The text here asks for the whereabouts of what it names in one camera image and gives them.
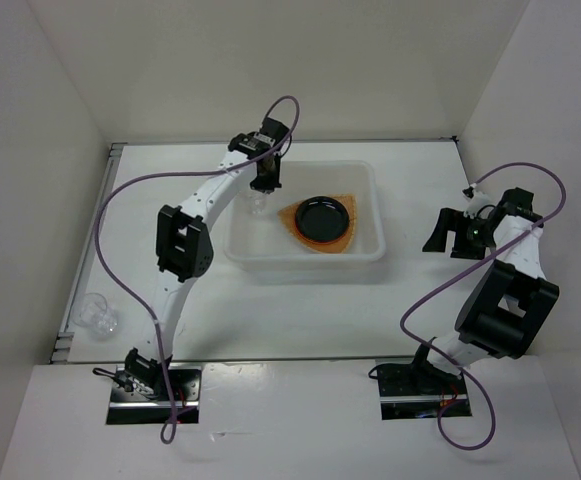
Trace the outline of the clear glass cup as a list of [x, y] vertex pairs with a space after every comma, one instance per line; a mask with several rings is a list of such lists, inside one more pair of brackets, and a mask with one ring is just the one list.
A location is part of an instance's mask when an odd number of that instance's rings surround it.
[[73, 323], [86, 329], [93, 338], [106, 340], [117, 331], [118, 317], [100, 293], [86, 293], [76, 301]]
[[249, 189], [242, 196], [246, 210], [250, 215], [261, 216], [265, 213], [269, 196], [267, 192]]

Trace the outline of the woven triangular basket tray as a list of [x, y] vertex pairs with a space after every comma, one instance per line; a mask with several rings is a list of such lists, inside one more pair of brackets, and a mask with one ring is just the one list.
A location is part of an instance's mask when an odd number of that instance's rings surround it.
[[348, 212], [350, 214], [350, 226], [353, 226], [355, 228], [355, 233], [354, 233], [354, 237], [350, 238], [349, 242], [342, 242], [342, 243], [338, 243], [338, 244], [334, 244], [334, 245], [330, 245], [330, 246], [316, 246], [316, 245], [308, 245], [306, 243], [303, 243], [301, 241], [299, 241], [295, 236], [294, 236], [294, 230], [293, 230], [293, 225], [294, 225], [294, 214], [297, 210], [297, 207], [299, 206], [299, 204], [304, 201], [299, 201], [299, 202], [295, 202], [294, 204], [291, 204], [287, 207], [282, 208], [281, 210], [279, 210], [277, 212], [277, 216], [279, 221], [281, 222], [281, 225], [285, 228], [285, 230], [287, 231], [287, 233], [293, 238], [295, 239], [302, 247], [305, 247], [306, 249], [310, 250], [311, 252], [315, 252], [315, 253], [319, 253], [319, 254], [344, 254], [353, 244], [354, 239], [355, 239], [355, 234], [356, 234], [356, 230], [357, 230], [357, 201], [354, 195], [352, 194], [342, 194], [342, 195], [332, 195], [332, 196], [327, 196], [327, 197], [333, 197], [336, 200], [339, 200], [343, 203], [343, 205], [348, 209]]

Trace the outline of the clear plastic bin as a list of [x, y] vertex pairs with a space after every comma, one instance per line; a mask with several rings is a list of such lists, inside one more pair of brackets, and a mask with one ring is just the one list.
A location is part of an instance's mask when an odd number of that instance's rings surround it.
[[386, 253], [374, 169], [360, 160], [289, 161], [280, 189], [241, 194], [224, 252], [258, 279], [353, 282]]

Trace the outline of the black round plate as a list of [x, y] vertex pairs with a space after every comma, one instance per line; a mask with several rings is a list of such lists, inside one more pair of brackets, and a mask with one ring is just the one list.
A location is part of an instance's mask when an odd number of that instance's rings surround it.
[[317, 241], [330, 241], [341, 236], [350, 226], [348, 209], [339, 200], [315, 196], [302, 201], [294, 214], [301, 232]]

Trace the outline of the orange plastic plate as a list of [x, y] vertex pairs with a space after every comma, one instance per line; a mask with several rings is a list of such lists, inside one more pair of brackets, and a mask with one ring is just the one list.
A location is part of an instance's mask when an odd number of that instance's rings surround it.
[[297, 223], [294, 223], [293, 230], [294, 230], [294, 236], [299, 241], [306, 243], [308, 245], [316, 245], [316, 246], [330, 246], [330, 245], [334, 245], [334, 244], [338, 244], [338, 243], [342, 243], [342, 242], [349, 242], [350, 238], [353, 238], [354, 233], [355, 233], [355, 228], [353, 226], [348, 226], [346, 231], [341, 236], [339, 236], [338, 238], [336, 238], [334, 240], [317, 241], [317, 240], [313, 240], [313, 239], [307, 237], [306, 235], [304, 235], [301, 232]]

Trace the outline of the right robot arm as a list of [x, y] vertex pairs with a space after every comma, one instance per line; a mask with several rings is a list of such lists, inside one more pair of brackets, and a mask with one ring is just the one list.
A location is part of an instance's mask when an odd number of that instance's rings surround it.
[[421, 345], [409, 365], [408, 381], [420, 393], [461, 376], [460, 369], [487, 357], [523, 356], [559, 297], [559, 287], [546, 279], [540, 265], [541, 216], [534, 212], [534, 194], [506, 190], [498, 203], [469, 187], [465, 210], [443, 208], [424, 252], [446, 250], [454, 234], [452, 258], [482, 260], [486, 254], [528, 235], [498, 255], [462, 306], [454, 332]]

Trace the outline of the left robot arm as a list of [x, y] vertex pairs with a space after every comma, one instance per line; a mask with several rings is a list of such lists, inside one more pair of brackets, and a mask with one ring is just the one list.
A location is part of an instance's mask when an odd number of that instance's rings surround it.
[[158, 283], [150, 302], [159, 332], [145, 334], [127, 354], [125, 375], [146, 399], [165, 398], [174, 334], [196, 279], [212, 263], [210, 232], [234, 197], [245, 189], [269, 194], [281, 186], [281, 154], [268, 150], [288, 137], [289, 128], [266, 118], [255, 132], [239, 134], [228, 144], [219, 174], [210, 177], [186, 200], [163, 206], [157, 216]]

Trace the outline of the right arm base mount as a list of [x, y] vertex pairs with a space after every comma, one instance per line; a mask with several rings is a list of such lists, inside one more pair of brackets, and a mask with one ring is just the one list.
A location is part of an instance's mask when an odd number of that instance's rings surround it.
[[368, 372], [377, 383], [383, 421], [436, 419], [472, 415], [467, 387], [462, 377], [433, 373], [412, 360], [378, 363]]

